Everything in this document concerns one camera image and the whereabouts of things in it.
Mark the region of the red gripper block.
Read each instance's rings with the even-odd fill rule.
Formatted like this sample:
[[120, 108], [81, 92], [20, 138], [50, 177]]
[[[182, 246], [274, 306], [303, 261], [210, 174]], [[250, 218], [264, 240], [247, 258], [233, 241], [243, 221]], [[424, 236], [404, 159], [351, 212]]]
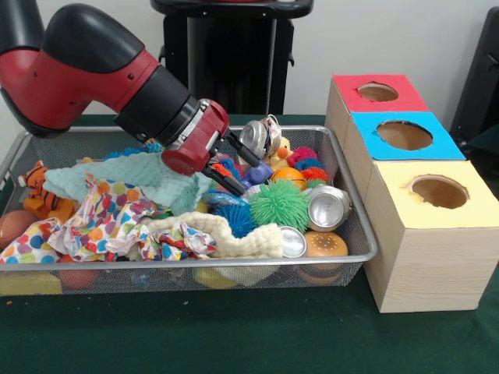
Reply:
[[252, 168], [260, 159], [232, 131], [228, 131], [229, 118], [225, 109], [216, 101], [201, 99], [193, 117], [187, 122], [177, 140], [167, 145], [161, 155], [163, 163], [181, 175], [203, 171], [224, 189], [235, 196], [245, 193], [244, 187], [222, 164], [208, 165], [211, 151], [224, 139], [230, 147]]

